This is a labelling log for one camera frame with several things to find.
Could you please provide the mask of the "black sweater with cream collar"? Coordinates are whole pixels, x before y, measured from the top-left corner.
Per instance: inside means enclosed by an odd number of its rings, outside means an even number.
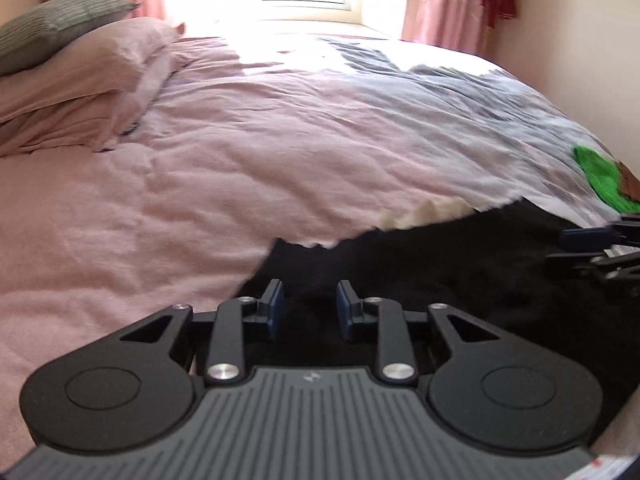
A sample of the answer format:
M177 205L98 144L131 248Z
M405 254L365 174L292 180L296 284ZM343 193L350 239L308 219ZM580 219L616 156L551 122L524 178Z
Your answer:
M603 391L597 434L620 414L639 385L639 286L604 280L554 263L570 222L528 200L407 231L373 230L336 246L277 240L240 288L260 296L283 284L288 310L277 337L254 349L260 364L370 365L370 340L344 341L336 286L361 297L398 301L406 310L450 304L584 366Z

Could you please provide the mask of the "green knitted garment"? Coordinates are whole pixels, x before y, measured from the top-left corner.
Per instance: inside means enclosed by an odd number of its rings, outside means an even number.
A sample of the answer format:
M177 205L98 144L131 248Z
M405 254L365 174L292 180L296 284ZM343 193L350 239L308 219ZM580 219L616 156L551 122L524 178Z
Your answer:
M573 154L601 200L620 214L638 214L639 201L623 193L623 173L617 162L586 146L576 146Z

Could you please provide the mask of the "brown garment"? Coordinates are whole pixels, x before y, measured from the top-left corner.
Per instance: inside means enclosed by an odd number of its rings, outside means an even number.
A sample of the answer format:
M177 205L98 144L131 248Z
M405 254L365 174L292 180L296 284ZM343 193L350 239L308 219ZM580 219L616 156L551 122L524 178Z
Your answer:
M640 180L622 162L616 162L620 172L620 194L632 202L640 202Z

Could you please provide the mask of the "pink and grey duvet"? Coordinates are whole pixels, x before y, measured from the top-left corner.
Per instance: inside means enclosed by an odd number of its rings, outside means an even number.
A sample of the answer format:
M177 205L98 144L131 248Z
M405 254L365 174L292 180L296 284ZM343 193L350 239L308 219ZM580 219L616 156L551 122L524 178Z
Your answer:
M601 141L477 56L316 38L179 48L190 64L108 151L2 159L3 466L32 445L31 372L168 304L216 307L276 238L329 245L449 196L616 217L573 157Z

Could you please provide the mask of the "lower pink pillow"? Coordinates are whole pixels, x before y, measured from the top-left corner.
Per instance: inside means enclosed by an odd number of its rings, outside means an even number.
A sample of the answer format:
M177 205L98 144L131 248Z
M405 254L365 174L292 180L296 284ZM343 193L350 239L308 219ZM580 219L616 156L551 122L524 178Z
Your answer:
M137 125L169 78L194 60L193 54L168 47L146 63L134 90L83 96L21 114L1 125L1 154L75 145L95 152L109 148Z

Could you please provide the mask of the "pink pillow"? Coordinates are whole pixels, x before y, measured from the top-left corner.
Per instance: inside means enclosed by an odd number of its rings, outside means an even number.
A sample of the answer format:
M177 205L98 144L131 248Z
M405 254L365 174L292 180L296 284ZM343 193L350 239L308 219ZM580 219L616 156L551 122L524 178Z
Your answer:
M75 145L95 152L109 148L137 125L169 78L194 60L193 54L168 47L146 63L134 90L83 96L21 114L1 125L1 154Z
M47 62L1 79L1 120L60 103L131 91L146 62L181 37L158 18L127 18L88 32Z

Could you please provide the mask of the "right pink curtain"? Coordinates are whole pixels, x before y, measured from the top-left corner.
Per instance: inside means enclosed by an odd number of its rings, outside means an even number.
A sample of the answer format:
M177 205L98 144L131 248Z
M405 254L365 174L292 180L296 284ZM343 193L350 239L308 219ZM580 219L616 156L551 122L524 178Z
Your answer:
M401 39L481 55L486 32L482 0L407 0Z

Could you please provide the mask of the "upper pink pillow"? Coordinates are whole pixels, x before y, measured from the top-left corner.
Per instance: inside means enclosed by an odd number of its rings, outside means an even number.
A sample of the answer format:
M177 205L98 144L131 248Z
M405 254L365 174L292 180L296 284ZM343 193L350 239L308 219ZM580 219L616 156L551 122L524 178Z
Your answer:
M1 79L1 120L60 103L131 91L146 62L181 37L158 18L127 18L88 32L47 62Z

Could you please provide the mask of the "grey checked pillow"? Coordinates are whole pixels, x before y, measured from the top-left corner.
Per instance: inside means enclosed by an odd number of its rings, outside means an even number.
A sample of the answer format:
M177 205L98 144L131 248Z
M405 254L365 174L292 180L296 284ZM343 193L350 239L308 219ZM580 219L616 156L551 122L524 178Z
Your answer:
M1 76L30 70L88 32L137 10L132 0L50 0L1 26Z

